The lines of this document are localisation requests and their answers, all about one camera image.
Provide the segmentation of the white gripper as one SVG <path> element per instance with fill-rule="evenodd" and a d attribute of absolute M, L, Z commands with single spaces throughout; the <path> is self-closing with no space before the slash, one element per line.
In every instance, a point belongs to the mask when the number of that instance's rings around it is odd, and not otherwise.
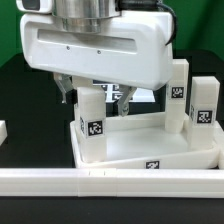
<path fill-rule="evenodd" d="M 124 117 L 136 87 L 157 90 L 172 77 L 174 11 L 162 0 L 16 0 L 16 5 L 23 12 L 24 57 L 32 68 L 55 72 L 64 104 L 73 103 L 70 75 L 118 83 L 118 115 Z"/>

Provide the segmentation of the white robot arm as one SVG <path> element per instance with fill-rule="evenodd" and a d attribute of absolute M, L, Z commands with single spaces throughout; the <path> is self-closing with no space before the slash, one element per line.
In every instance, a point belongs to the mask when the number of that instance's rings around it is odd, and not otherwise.
<path fill-rule="evenodd" d="M 163 0 L 15 0 L 30 67 L 122 85 L 118 113 L 137 88 L 171 79 L 174 10 Z"/>

